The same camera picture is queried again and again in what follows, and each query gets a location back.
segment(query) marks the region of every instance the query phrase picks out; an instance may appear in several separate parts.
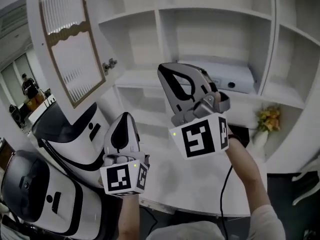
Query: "white device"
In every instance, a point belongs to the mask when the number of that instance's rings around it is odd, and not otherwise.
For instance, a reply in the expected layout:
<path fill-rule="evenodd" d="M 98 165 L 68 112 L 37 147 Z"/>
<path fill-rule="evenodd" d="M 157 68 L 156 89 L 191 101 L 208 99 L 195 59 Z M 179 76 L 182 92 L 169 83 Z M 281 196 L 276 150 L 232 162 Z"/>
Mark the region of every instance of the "white device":
<path fill-rule="evenodd" d="M 169 130 L 186 160 L 207 157 L 229 148 L 227 120 L 224 114 L 213 113 Z"/>
<path fill-rule="evenodd" d="M 105 167 L 100 169 L 106 194 L 124 197 L 145 192 L 149 159 L 140 151 L 139 141 L 130 113 L 123 113 L 110 126 L 104 137 Z"/>
<path fill-rule="evenodd" d="M 180 60 L 178 63 L 204 69 L 218 89 L 246 94 L 255 92 L 255 80 L 248 66 L 195 60 Z M 183 85 L 190 84 L 182 77 L 179 78 L 179 82 Z"/>
<path fill-rule="evenodd" d="M 99 195 L 36 153 L 19 150 L 11 157 L 1 192 L 19 218 L 37 227 L 79 240 L 93 240 L 99 235 Z"/>
<path fill-rule="evenodd" d="M 145 192 L 148 167 L 140 160 L 102 167 L 100 172 L 108 195 L 125 197 Z"/>
<path fill-rule="evenodd" d="M 58 103 L 52 104 L 32 127 L 34 136 L 44 142 L 48 153 L 64 163 L 72 173 L 97 188 L 103 166 L 104 139 L 109 124 L 94 103 L 71 125 Z"/>

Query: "window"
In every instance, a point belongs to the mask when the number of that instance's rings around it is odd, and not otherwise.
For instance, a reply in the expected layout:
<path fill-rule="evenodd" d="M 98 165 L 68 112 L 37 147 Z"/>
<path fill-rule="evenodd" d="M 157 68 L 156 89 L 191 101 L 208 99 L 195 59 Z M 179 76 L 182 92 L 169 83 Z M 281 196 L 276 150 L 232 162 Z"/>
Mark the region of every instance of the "window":
<path fill-rule="evenodd" d="M 29 66 L 27 56 L 24 54 L 21 57 L 17 58 L 15 61 L 15 65 L 18 69 L 18 72 L 20 74 L 20 77 L 23 74 L 26 74 L 28 78 L 32 78 L 34 81 L 36 81 L 34 74 L 31 71 L 31 68 Z"/>
<path fill-rule="evenodd" d="M 26 100 L 22 92 L 22 86 L 18 80 L 14 66 L 10 64 L 2 72 L 3 80 L 16 106 L 20 106 Z"/>

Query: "shirt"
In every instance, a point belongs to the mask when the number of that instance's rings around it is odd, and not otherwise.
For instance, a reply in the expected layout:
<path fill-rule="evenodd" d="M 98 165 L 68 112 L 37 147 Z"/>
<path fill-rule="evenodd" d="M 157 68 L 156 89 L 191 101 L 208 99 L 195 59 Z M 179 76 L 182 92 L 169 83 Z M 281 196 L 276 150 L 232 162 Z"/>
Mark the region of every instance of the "shirt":
<path fill-rule="evenodd" d="M 224 240 L 218 226 L 209 221 L 199 221 L 159 228 L 147 240 Z M 271 205 L 256 209 L 250 219 L 248 240 L 285 240 L 281 221 Z"/>
<path fill-rule="evenodd" d="M 29 78 L 26 82 L 22 83 L 23 94 L 26 94 L 27 90 L 27 96 L 29 99 L 34 98 L 38 94 L 38 90 L 34 83 L 35 81 L 32 78 Z"/>

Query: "person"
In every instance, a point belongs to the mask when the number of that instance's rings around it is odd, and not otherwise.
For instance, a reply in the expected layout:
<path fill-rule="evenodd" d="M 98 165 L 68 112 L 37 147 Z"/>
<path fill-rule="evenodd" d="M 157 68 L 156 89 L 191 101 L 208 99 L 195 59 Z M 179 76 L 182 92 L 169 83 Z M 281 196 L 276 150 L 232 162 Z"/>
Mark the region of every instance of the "person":
<path fill-rule="evenodd" d="M 24 95 L 27 95 L 29 100 L 32 103 L 32 111 L 35 111 L 37 107 L 44 101 L 43 96 L 38 91 L 38 85 L 35 81 L 27 77 L 26 74 L 22 75 L 23 83 L 22 83 L 22 91 Z"/>
<path fill-rule="evenodd" d="M 221 97 L 216 93 L 216 100 Z M 281 221 L 271 206 L 258 166 L 245 147 L 236 138 L 229 139 L 226 154 L 237 176 L 242 181 L 251 214 L 248 239 L 285 240 L 286 234 Z M 123 198 L 118 221 L 119 240 L 138 240 L 140 229 L 139 196 Z M 224 240 L 218 226 L 209 221 L 158 228 L 147 240 Z"/>

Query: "floor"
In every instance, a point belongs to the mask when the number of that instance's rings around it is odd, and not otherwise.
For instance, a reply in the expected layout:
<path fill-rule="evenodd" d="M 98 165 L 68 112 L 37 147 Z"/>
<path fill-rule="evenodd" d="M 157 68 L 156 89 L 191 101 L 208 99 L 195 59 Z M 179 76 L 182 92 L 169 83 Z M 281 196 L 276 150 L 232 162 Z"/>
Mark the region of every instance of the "floor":
<path fill-rule="evenodd" d="M 304 182 L 313 181 L 315 173 L 305 176 Z M 268 194 L 272 206 L 274 207 L 279 219 L 282 221 L 287 240 L 303 240 L 306 229 L 316 231 L 320 225 L 320 191 L 310 196 L 296 206 L 292 206 L 293 200 L 301 193 L 304 186 L 291 182 L 291 176 L 270 175 L 268 177 Z M 195 221 L 211 221 L 222 229 L 221 218 L 214 216 L 204 216 L 186 212 L 176 212 L 169 215 L 159 211 L 152 211 L 158 220 L 154 229 Z M 140 209 L 141 229 L 140 239 L 145 240 L 148 232 L 154 224 L 153 218 L 143 208 Z M 226 227 L 229 239 L 244 240 L 248 237 L 250 218 L 228 218 Z"/>

